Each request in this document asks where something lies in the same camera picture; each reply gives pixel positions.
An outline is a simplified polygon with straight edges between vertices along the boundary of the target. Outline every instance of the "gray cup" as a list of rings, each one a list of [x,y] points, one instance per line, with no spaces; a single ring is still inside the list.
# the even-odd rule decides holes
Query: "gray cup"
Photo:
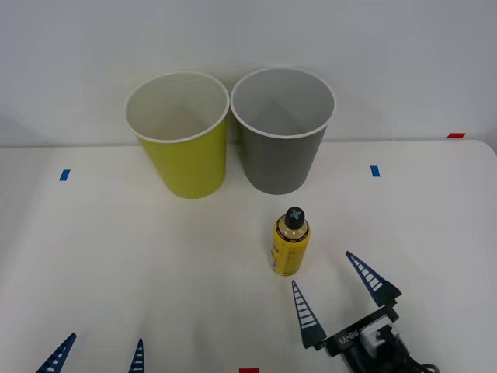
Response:
[[[310,72],[265,68],[242,78],[231,92],[231,110],[250,183],[269,194],[298,189],[334,109],[332,89]]]

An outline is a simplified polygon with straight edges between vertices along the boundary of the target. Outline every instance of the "can label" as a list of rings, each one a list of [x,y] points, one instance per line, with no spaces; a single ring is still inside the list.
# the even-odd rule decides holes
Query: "can label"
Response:
[[[311,231],[308,229],[299,239],[288,239],[278,229],[278,223],[273,233],[273,270],[282,276],[290,276],[297,272],[304,258]]]

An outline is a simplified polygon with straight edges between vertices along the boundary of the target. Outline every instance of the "spray can cap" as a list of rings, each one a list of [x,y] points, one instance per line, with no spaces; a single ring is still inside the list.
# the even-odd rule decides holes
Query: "spray can cap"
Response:
[[[285,225],[290,229],[299,229],[305,222],[304,210],[299,207],[290,207],[285,214]]]

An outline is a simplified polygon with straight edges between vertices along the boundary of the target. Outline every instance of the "white backdrop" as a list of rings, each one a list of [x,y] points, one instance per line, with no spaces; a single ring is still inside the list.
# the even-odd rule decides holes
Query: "white backdrop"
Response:
[[[492,0],[2,0],[0,145],[131,144],[128,95],[176,69],[230,89],[285,64],[339,108],[326,140],[444,138],[497,148]]]

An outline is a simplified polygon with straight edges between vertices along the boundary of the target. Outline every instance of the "spray can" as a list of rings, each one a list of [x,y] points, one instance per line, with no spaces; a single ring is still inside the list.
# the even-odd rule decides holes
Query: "spray can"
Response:
[[[311,237],[304,211],[291,207],[276,221],[273,233],[273,270],[282,276],[298,271]]]

